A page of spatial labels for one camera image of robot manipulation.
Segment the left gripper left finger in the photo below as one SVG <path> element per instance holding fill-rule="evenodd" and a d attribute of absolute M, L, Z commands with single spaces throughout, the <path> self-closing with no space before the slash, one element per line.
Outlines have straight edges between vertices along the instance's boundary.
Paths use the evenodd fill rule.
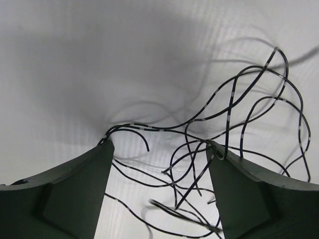
<path fill-rule="evenodd" d="M 37 175 L 0 186 L 2 239 L 92 239 L 111 170 L 106 141 Z"/>

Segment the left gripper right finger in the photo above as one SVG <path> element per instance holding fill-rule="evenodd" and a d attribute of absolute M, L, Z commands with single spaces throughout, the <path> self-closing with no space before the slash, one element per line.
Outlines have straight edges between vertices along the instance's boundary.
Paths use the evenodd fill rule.
<path fill-rule="evenodd" d="M 211 141 L 209 173 L 227 239 L 317 239 L 319 186 L 273 172 Z"/>

